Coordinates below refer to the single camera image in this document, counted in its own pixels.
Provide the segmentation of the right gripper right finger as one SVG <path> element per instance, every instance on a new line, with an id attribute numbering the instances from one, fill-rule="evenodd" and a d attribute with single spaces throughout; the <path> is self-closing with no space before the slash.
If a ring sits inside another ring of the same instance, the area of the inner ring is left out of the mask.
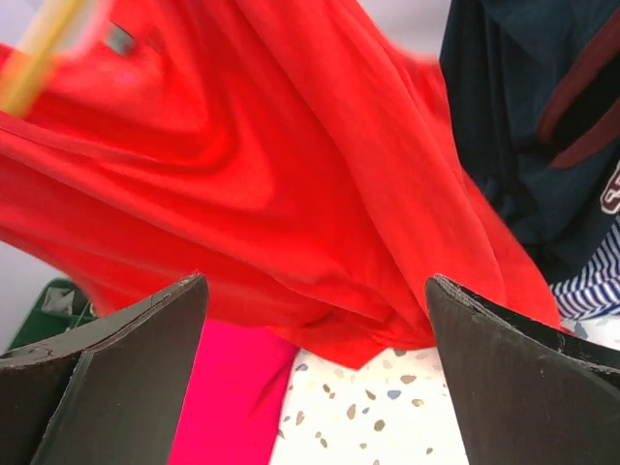
<path id="1" fill-rule="evenodd" d="M 425 295 L 472 464 L 616 464 L 619 353 L 445 276 Z"/>

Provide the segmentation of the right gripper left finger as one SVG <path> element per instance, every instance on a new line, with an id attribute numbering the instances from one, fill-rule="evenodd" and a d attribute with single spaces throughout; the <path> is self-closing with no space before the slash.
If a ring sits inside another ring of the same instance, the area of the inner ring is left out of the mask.
<path id="1" fill-rule="evenodd" d="M 168 462 L 208 302 L 188 276 L 1 356 L 4 464 Z"/>

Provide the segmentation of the red tank top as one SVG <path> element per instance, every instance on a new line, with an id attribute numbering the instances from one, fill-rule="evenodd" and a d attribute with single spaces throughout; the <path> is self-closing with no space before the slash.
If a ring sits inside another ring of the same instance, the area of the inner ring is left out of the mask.
<path id="1" fill-rule="evenodd" d="M 350 368 L 433 345 L 437 274 L 560 324 L 459 163 L 439 63 L 355 1 L 114 2 L 1 118 L 1 238 L 102 316 L 200 272 L 211 318 Z"/>

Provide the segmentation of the yellow hanger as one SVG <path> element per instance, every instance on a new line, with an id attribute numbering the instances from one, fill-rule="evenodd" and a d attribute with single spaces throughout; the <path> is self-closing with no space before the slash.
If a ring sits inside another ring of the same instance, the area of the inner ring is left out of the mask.
<path id="1" fill-rule="evenodd" d="M 84 1 L 45 1 L 1 69 L 1 110 L 23 117 L 43 89 L 51 55 Z"/>

